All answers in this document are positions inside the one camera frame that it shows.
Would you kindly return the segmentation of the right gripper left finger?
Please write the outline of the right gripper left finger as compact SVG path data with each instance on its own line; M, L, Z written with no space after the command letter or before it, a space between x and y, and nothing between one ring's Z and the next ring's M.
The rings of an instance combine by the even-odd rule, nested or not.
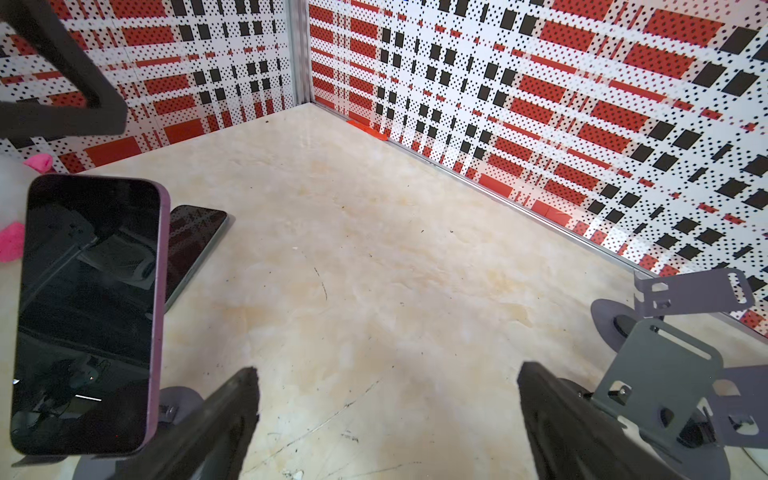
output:
M245 367L125 461L114 479L237 479L259 420L259 376Z

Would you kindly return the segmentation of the grey stand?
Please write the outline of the grey stand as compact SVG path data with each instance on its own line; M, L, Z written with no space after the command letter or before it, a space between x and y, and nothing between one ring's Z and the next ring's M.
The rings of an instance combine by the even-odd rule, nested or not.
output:
M594 391L568 387L685 479L729 479L706 397L723 371L714 347L661 320L634 327Z
M167 387L159 392L159 414L154 436L148 442L164 437L171 429L180 424L196 408L203 404L202 396L195 390L183 387ZM124 463L137 456L143 448L128 456L81 456L73 473L73 479L109 479Z

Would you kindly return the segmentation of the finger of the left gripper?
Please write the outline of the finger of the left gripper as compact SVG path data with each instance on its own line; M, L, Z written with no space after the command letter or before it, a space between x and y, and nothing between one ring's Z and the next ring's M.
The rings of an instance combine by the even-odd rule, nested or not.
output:
M125 131L125 100L70 36L48 2L3 1L1 20L63 74L86 100L83 108L2 102L3 138L119 135Z

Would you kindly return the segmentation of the purple phone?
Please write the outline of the purple phone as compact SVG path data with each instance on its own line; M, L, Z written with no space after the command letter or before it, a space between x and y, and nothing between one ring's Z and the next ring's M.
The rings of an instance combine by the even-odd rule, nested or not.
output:
M165 311L168 311L227 230L227 212L179 205L170 213Z

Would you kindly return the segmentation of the black phone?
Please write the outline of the black phone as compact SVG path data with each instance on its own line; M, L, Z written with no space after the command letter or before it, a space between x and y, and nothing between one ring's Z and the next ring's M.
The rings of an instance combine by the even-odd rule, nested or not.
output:
M48 174L27 194L10 440L27 456L127 455L155 434L170 197Z

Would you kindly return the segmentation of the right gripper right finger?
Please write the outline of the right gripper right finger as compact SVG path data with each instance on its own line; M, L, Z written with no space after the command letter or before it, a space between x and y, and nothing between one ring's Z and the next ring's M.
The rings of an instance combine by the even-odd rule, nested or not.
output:
M517 377L520 407L540 479L676 479L618 422L538 362Z

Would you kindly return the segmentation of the purple phone stand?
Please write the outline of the purple phone stand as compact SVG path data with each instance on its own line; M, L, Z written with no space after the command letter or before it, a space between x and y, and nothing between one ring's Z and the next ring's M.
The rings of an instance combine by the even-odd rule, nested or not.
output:
M667 277L633 277L635 296L626 305L598 299L590 306L601 338L619 351L634 327L644 319L663 321L668 316L744 311L755 305L745 274L720 268Z

